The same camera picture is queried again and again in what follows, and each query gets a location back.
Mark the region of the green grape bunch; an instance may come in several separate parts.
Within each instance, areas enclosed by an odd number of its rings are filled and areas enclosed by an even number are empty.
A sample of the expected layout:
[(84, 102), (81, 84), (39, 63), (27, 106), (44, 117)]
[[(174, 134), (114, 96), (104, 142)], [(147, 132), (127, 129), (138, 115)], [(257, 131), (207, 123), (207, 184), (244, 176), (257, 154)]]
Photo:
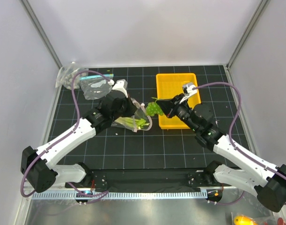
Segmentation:
[(155, 116), (155, 115), (160, 115), (160, 116), (163, 116), (164, 113), (162, 111), (162, 109), (160, 108), (160, 106), (157, 104), (157, 98), (155, 97), (152, 97), (152, 99), (154, 101), (152, 102), (149, 102), (147, 104), (147, 107), (146, 107), (146, 114), (148, 116)]

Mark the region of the pink zip top bag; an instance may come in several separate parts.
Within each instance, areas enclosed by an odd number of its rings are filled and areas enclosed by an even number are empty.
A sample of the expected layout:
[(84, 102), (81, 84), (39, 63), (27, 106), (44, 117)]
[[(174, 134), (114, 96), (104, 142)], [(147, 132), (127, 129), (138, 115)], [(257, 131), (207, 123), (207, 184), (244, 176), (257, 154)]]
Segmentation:
[(145, 110), (145, 105), (144, 103), (140, 104), (137, 100), (135, 100), (134, 98), (131, 98), (132, 103), (137, 107), (137, 111), (134, 113), (133, 116), (131, 116), (134, 119), (145, 119), (150, 125), (148, 127), (145, 127), (143, 129), (131, 129), (129, 127), (125, 127), (123, 125), (118, 124), (117, 122), (113, 122), (112, 123), (112, 127), (114, 128), (125, 128), (128, 129), (134, 133), (137, 133), (138, 131), (148, 131), (152, 128), (153, 122), (150, 116), (148, 116), (146, 114), (146, 110)]

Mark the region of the green leek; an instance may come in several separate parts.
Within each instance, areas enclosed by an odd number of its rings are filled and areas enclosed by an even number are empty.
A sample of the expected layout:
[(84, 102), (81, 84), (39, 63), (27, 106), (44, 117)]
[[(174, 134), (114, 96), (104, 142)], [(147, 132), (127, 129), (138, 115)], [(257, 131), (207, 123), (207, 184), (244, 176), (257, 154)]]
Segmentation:
[(115, 122), (131, 129), (143, 129), (150, 125), (145, 119), (134, 119), (132, 117), (120, 117)]

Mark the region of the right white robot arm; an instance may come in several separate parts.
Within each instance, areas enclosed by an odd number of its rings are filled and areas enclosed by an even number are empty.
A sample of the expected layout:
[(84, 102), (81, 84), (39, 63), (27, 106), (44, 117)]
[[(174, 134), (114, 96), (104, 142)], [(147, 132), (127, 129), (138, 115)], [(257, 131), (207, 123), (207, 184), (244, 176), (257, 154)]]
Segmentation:
[(160, 99), (157, 105), (167, 118), (176, 116), (194, 131), (202, 147), (239, 167), (239, 170), (231, 169), (214, 161), (206, 168), (205, 183), (237, 187), (254, 195), (267, 209), (279, 212), (286, 205), (286, 165), (277, 166), (242, 147), (214, 123), (210, 107), (200, 103), (190, 108), (183, 97), (180, 94), (173, 99)]

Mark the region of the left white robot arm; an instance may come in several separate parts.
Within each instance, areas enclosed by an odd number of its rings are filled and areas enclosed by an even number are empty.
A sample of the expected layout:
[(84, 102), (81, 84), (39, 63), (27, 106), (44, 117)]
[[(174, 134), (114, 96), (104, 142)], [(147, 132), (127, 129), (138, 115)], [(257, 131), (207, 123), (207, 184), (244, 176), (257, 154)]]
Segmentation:
[(72, 182), (86, 188), (92, 183), (93, 172), (82, 162), (58, 165), (58, 162), (83, 142), (108, 129), (120, 117), (131, 117), (137, 111), (125, 90), (112, 90), (99, 105), (92, 108), (75, 125), (52, 141), (22, 152), (21, 172), (37, 193), (57, 183)]

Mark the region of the blue zip top bag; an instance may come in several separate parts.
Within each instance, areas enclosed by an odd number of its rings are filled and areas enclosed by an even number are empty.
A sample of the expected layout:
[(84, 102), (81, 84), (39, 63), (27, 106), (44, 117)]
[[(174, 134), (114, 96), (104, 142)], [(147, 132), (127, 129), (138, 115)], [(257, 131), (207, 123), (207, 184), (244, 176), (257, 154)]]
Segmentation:
[(90, 75), (80, 78), (80, 87), (86, 100), (103, 98), (111, 92), (114, 84), (114, 74), (105, 74), (107, 79), (101, 75)]

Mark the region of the clear bag with round pieces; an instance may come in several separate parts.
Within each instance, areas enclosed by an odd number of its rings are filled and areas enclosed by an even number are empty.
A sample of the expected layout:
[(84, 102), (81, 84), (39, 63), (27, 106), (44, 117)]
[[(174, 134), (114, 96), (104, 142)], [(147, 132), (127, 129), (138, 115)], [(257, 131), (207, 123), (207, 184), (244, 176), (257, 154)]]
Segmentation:
[[(74, 83), (72, 84), (73, 77), (78, 73), (81, 72), (80, 75), (78, 75)], [(62, 66), (58, 72), (57, 79), (55, 82), (55, 88), (64, 86), (66, 89), (79, 89), (80, 88), (80, 78), (85, 77), (88, 75), (88, 69), (85, 69), (81, 67), (79, 64), (75, 62), (71, 62), (70, 64), (66, 64)]]

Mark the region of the black grid mat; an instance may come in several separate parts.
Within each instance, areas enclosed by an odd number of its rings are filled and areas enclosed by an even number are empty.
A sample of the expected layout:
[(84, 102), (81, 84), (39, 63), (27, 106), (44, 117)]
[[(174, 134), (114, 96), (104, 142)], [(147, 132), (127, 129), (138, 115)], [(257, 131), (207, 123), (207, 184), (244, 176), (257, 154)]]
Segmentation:
[[(125, 79), (130, 96), (145, 104), (151, 102), (152, 97), (157, 97), (156, 75), (159, 73), (194, 73), (198, 85), (229, 82), (223, 65), (90, 69), (101, 74), (113, 73), (115, 81)], [(231, 88), (217, 85), (199, 91), (201, 102), (206, 103), (215, 113), (218, 127), (228, 132), (236, 113)], [(98, 105), (97, 101), (86, 100), (81, 90), (76, 90), (75, 95), (81, 115)], [(57, 101), (48, 142), (73, 126), (76, 118), (71, 91), (63, 87)], [(202, 148), (191, 130), (162, 130), (158, 120), (158, 116), (153, 117), (152, 128), (137, 133), (124, 128), (108, 128), (69, 152), (58, 165), (83, 162), (90, 169), (205, 168), (216, 160), (229, 167), (237, 167), (228, 159)], [(250, 150), (239, 118), (233, 127), (232, 138)]]

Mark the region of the yellow plastic tray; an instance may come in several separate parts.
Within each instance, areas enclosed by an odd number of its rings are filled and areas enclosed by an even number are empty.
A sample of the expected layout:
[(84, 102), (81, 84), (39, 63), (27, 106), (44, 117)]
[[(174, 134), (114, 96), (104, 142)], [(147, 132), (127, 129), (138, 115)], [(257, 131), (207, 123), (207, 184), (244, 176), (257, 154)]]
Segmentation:
[[(172, 99), (174, 96), (183, 93), (183, 85), (193, 83), (198, 86), (194, 73), (169, 73), (156, 75), (156, 89), (158, 99)], [(187, 126), (177, 116), (169, 119), (166, 115), (159, 115), (159, 127), (161, 129), (194, 129), (196, 127)]]

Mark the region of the yellow toy fruit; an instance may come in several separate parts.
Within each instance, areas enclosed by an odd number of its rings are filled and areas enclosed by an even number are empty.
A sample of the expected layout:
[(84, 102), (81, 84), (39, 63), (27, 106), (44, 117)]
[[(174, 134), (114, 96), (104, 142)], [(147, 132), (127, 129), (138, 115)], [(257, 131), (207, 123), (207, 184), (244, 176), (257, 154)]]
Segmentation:
[(253, 225), (254, 221), (244, 215), (235, 216), (233, 219), (234, 225)]

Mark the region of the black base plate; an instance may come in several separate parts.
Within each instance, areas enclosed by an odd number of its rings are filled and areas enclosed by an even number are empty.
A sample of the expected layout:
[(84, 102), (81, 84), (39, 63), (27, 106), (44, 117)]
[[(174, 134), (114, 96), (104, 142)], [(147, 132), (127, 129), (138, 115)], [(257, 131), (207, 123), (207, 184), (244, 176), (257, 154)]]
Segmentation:
[(94, 169), (91, 175), (86, 181), (74, 182), (73, 185), (111, 192), (161, 192), (223, 186), (201, 168)]

